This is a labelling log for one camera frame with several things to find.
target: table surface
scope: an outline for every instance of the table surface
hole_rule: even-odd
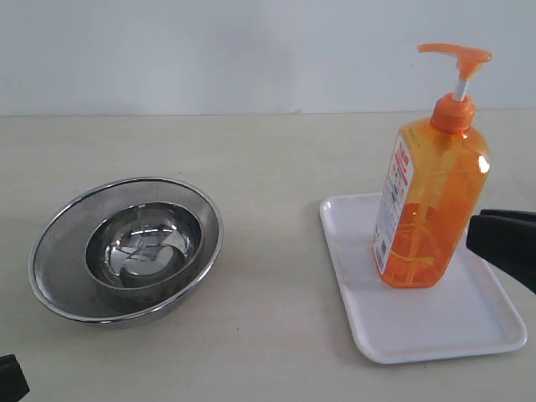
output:
[[[27,401],[528,401],[536,296],[497,277],[528,328],[502,355],[382,366],[356,349],[318,207],[381,191],[398,128],[427,113],[2,118],[0,355]],[[492,171],[479,208],[536,210],[533,111],[480,111]],[[58,317],[33,296],[28,254],[53,212],[133,176],[190,182],[219,206],[224,245],[178,309],[127,330]]]

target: pump nozzle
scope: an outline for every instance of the pump nozzle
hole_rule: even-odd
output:
[[[482,63],[492,59],[492,54],[459,44],[422,44],[417,49],[420,52],[436,52],[456,57],[456,67],[460,70],[454,92],[446,94],[435,104],[434,114],[430,119],[431,125],[450,134],[469,130],[476,108],[471,98],[466,96],[467,85]]]
[[[492,54],[486,50],[468,48],[459,44],[422,44],[417,49],[420,52],[443,53],[458,59],[456,67],[460,70],[460,76],[452,96],[455,101],[463,101],[468,81],[480,69],[482,63],[492,59]]]

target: orange liquid soap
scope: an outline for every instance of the orange liquid soap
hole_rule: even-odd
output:
[[[403,126],[380,201],[373,253],[381,278],[394,287],[432,287],[445,274],[476,207],[490,168],[467,82],[491,54],[427,44],[458,58],[460,81],[439,99],[432,117]]]

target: plastic tray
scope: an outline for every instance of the plastic tray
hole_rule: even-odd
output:
[[[505,353],[527,328],[488,263],[462,239],[443,279],[430,289],[395,289],[379,277],[371,244],[381,194],[322,202],[320,215],[359,350],[377,363]]]

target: mesh strainer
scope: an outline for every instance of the mesh strainer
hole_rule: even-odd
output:
[[[121,211],[143,205],[177,205],[200,223],[203,248],[180,286],[163,301],[125,313],[97,291],[86,251],[93,234]],[[29,279],[35,296],[52,312],[88,324],[125,327],[171,311],[207,274],[221,248],[223,222],[214,202],[190,184],[169,178],[129,178],[104,184],[72,200],[34,244]]]

